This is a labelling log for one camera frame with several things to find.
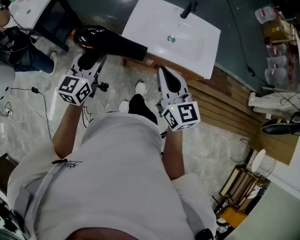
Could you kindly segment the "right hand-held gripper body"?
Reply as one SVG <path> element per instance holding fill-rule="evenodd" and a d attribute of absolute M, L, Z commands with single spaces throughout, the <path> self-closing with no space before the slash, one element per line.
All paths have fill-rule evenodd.
<path fill-rule="evenodd" d="M 168 127 L 173 131 L 189 129 L 200 122 L 198 103 L 190 93 L 172 99 L 161 101 L 160 116 L 165 119 Z"/>

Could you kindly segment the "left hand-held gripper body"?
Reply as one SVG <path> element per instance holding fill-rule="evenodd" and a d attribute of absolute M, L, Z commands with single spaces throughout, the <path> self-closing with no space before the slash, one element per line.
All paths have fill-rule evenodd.
<path fill-rule="evenodd" d="M 97 77 L 97 69 L 77 71 L 69 68 L 61 75 L 56 91 L 65 102 L 81 106 L 88 97 L 94 97 Z"/>

